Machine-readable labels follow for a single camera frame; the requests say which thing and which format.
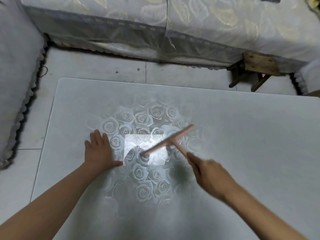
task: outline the wooden stool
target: wooden stool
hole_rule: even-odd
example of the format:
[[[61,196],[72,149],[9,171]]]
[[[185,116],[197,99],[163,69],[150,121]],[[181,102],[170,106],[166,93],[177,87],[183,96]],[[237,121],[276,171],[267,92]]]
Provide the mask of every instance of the wooden stool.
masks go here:
[[[251,88],[251,92],[257,91],[270,76],[281,76],[278,64],[273,57],[249,51],[242,53],[242,60],[229,66],[227,70],[231,71],[232,74],[232,82],[229,88],[233,88],[241,80],[252,74],[256,74],[258,83]]]

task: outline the right arm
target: right arm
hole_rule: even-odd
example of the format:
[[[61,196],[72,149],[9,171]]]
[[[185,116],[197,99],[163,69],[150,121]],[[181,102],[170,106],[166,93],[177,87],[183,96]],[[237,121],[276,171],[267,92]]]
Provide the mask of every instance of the right arm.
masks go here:
[[[276,214],[238,185],[214,160],[201,160],[188,153],[198,184],[213,197],[231,207],[260,240],[306,240]]]

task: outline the floor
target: floor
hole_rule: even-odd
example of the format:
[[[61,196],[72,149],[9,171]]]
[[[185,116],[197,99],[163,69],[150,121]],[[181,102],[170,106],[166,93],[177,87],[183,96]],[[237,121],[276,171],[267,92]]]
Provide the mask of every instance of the floor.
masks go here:
[[[175,64],[158,64],[51,48],[45,66],[48,72],[39,81],[13,165],[0,172],[0,224],[30,202],[58,80],[86,78],[129,83],[210,88],[250,92],[252,81],[229,88],[226,70],[211,71]],[[289,77],[271,77],[257,92],[296,95]]]

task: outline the sofa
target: sofa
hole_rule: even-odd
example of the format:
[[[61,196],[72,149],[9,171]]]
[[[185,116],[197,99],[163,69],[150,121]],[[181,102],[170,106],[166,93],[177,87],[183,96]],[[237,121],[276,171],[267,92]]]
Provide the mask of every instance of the sofa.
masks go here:
[[[263,53],[298,73],[304,94],[320,89],[320,22],[305,0],[0,0],[0,169],[33,94],[43,34],[63,47],[210,69]]]

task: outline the hand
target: hand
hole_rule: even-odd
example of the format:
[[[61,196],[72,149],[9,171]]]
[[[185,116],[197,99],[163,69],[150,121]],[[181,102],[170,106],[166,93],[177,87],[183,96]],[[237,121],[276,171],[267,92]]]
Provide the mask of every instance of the hand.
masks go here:
[[[84,162],[92,166],[94,169],[100,170],[101,173],[113,167],[122,166],[121,161],[114,161],[112,159],[112,149],[109,144],[106,133],[100,135],[96,129],[94,133],[90,133],[90,140],[85,141]]]
[[[197,183],[213,197],[225,202],[227,194],[240,187],[221,164],[202,160],[190,152],[187,155]]]

